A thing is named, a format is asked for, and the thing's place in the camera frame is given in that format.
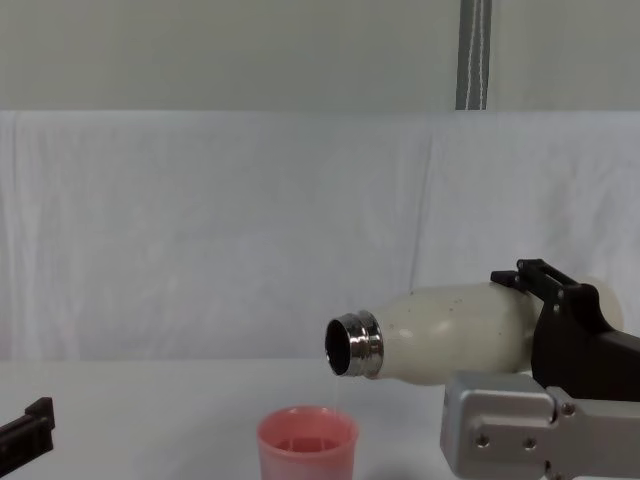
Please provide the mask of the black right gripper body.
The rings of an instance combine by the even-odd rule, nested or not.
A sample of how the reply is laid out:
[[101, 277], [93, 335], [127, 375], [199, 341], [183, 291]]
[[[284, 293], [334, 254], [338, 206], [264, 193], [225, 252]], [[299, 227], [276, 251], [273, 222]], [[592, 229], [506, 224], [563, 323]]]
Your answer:
[[639, 339], [613, 328], [597, 289], [567, 287], [561, 302], [543, 308], [534, 334], [531, 367], [544, 387], [579, 399], [639, 399]]

